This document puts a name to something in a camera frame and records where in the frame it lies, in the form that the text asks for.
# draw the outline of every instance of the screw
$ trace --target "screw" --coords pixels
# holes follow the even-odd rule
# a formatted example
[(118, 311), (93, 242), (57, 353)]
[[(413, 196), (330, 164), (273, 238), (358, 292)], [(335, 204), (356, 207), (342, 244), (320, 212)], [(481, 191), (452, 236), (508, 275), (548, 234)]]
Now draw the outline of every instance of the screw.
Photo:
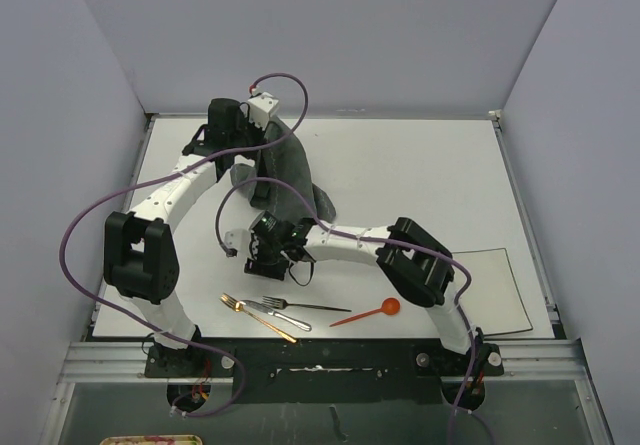
[(233, 360), (231, 360), (229, 357), (222, 357), (222, 360), (220, 360), (220, 365), (222, 365), (222, 368), (224, 368), (225, 370), (229, 370), (233, 367)]
[(489, 354), (489, 358), (487, 358), (487, 362), (493, 365), (494, 367), (499, 367), (502, 364), (502, 357), (499, 353), (491, 352)]
[(426, 368), (429, 366), (429, 355), (427, 355), (426, 353), (419, 353), (418, 356), (416, 357), (416, 363), (418, 364), (419, 367), (423, 367)]

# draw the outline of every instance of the fork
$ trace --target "fork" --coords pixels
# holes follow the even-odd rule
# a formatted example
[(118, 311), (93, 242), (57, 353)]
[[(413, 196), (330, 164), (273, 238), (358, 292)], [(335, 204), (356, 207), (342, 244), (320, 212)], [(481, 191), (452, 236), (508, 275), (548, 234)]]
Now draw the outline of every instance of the fork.
[(270, 328), (271, 330), (276, 332), (278, 335), (280, 335), (285, 340), (287, 340), (287, 341), (289, 341), (291, 343), (296, 343), (298, 341), (297, 339), (295, 339), (294, 337), (292, 337), (288, 333), (283, 332), (282, 330), (280, 330), (278, 327), (275, 327), (275, 326), (271, 325), (269, 322), (267, 322), (265, 320), (262, 320), (260, 317), (254, 315), (253, 313), (248, 311), (246, 308), (244, 308), (244, 303), (236, 300), (235, 298), (227, 295), (226, 293), (222, 294), (222, 296), (220, 297), (220, 301), (222, 303), (224, 303), (227, 307), (229, 307), (231, 310), (233, 310), (234, 312), (244, 312), (247, 315), (249, 315), (250, 317), (255, 318), (260, 323), (262, 323), (265, 327)]
[(314, 308), (316, 310), (333, 310), (334, 312), (351, 312), (346, 308), (325, 307), (323, 305), (308, 305), (306, 303), (289, 303), (284, 298), (262, 297), (262, 303), (276, 310), (284, 310), (287, 307)]

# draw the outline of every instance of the butter knife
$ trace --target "butter knife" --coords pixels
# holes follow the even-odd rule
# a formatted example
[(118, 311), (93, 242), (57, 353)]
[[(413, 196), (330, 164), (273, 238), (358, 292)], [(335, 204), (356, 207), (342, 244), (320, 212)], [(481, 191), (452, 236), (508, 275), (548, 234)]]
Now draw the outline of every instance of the butter knife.
[(267, 307), (266, 305), (263, 305), (259, 302), (254, 302), (253, 300), (243, 300), (242, 302), (249, 308), (253, 308), (254, 310), (257, 310), (259, 312), (266, 313), (267, 315), (271, 315), (272, 317), (280, 318), (285, 322), (289, 322), (291, 325), (295, 325), (300, 330), (304, 330), (305, 332), (311, 331), (311, 325), (303, 322), (302, 320), (296, 320), (295, 318), (288, 317), (287, 315), (280, 313), (271, 307)]

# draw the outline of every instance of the silver fork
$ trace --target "silver fork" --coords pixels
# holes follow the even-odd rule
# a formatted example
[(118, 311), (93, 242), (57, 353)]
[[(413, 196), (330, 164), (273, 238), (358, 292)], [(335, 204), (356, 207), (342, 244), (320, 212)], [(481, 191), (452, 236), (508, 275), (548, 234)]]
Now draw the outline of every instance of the silver fork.
[(334, 312), (351, 312), (351, 310), (347, 310), (346, 308), (325, 307), (324, 305), (309, 305), (306, 303), (289, 303), (284, 298), (266, 296), (262, 297), (262, 303), (267, 307), (275, 308), (276, 310), (284, 310), (287, 307), (303, 307), (314, 308), (316, 310), (332, 310)]

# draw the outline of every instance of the black mounting plate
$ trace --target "black mounting plate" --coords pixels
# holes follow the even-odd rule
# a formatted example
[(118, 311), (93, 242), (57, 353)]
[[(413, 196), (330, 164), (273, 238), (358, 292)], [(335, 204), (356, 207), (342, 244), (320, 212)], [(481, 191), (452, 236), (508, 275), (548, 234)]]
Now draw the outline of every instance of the black mounting plate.
[[(238, 357), (247, 369), (247, 384), (237, 403), (372, 403), (413, 400), (441, 403), (441, 379), (464, 375), (469, 357), (442, 348), (438, 339), (299, 340), (200, 339)], [(419, 366), (416, 357), (426, 353), (429, 364)], [(178, 370), (158, 370), (149, 353), (145, 376), (174, 375)], [(209, 357), (212, 377), (233, 375), (233, 390), (240, 380), (237, 367), (225, 370), (221, 357)], [(486, 376), (504, 373), (502, 366), (487, 364)]]

